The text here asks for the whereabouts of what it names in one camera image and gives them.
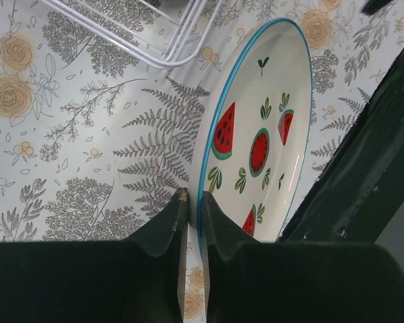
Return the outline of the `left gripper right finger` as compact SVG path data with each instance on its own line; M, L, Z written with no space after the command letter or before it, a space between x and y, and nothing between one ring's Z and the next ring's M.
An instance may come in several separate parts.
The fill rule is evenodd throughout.
M404 274L380 246L261 243L201 200L208 322L404 322Z

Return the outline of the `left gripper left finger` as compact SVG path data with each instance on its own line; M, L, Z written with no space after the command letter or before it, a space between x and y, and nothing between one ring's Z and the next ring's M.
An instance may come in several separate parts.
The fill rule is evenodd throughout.
M128 238L0 243L0 322L182 322L188 192Z

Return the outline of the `watermelon pattern plate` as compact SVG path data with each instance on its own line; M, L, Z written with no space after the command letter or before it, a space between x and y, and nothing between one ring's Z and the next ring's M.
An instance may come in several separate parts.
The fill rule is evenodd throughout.
M215 82L195 143L189 223L197 260L206 192L249 236L279 237L302 171L311 103L310 53L298 24L277 18L246 35Z

